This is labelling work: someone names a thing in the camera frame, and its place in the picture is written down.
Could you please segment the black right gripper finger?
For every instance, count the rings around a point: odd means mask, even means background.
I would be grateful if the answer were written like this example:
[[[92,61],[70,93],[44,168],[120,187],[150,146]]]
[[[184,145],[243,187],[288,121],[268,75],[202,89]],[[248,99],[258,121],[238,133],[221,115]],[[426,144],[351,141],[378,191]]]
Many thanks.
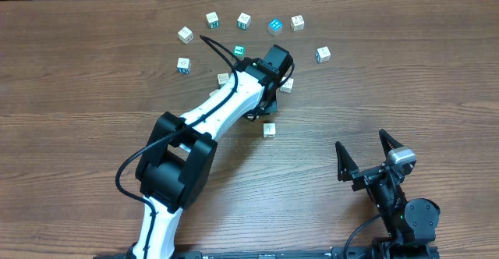
[[[335,150],[338,159],[338,180],[343,182],[351,181],[352,176],[359,171],[357,164],[352,160],[340,141],[335,143]]]
[[[386,158],[390,151],[403,147],[403,145],[393,138],[385,129],[379,130],[379,138]]]

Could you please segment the wooden block yellow side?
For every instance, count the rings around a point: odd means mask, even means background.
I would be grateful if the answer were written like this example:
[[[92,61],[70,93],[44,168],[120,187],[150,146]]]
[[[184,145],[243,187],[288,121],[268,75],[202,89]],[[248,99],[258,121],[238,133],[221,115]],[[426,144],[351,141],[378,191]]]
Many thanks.
[[[293,87],[293,78],[288,78],[288,79],[283,79],[282,82],[281,82],[281,86],[279,88],[279,90],[281,92],[285,92],[285,93],[291,93],[292,92],[292,87]]]

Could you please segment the wooden block green bottom side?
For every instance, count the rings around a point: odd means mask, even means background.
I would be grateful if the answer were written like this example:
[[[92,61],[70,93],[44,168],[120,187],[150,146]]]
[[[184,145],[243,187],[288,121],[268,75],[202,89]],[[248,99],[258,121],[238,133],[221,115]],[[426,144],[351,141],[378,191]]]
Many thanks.
[[[210,92],[210,93],[209,93],[209,96],[210,96],[210,97],[212,97],[212,96],[214,96],[217,92],[219,92],[219,89],[216,89],[216,90],[214,90],[214,91]]]

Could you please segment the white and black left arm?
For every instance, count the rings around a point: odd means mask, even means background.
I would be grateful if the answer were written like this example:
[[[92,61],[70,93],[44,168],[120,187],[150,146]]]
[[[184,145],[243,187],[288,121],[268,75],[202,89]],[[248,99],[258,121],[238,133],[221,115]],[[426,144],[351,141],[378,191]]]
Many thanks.
[[[293,66],[290,53],[275,44],[261,59],[237,62],[227,83],[197,108],[160,116],[136,168],[144,217],[128,258],[172,257],[181,215],[204,188],[218,141],[244,115],[276,112],[276,91]]]

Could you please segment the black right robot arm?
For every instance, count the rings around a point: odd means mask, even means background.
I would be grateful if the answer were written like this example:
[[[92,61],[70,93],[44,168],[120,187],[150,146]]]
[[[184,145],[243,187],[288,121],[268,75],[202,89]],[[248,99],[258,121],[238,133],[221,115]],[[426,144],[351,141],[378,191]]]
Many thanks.
[[[426,198],[407,200],[401,184],[416,165],[415,152],[398,142],[386,130],[379,130],[385,160],[371,169],[360,170],[341,142],[335,143],[338,180],[352,182],[354,191],[365,190],[378,214],[356,228],[341,250],[331,252],[342,258],[439,258],[431,247],[436,239],[441,210]],[[365,227],[381,219],[386,237],[377,237],[368,247],[354,248],[354,237]]]

